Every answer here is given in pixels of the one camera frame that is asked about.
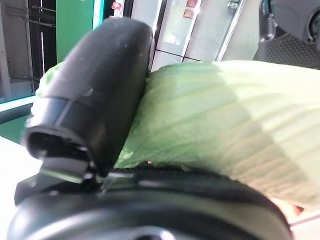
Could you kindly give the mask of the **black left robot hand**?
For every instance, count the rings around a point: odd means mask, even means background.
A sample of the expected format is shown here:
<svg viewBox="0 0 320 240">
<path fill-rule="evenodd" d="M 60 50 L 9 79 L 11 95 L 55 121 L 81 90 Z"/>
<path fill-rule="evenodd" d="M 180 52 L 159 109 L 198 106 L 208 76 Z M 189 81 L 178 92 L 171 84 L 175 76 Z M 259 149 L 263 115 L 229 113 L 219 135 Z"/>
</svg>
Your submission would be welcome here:
<svg viewBox="0 0 320 240">
<path fill-rule="evenodd" d="M 152 29 L 110 18 L 70 51 L 25 122 L 41 160 L 16 185 L 9 240 L 291 240 L 267 197 L 205 171 L 116 169 L 145 88 Z"/>
</svg>

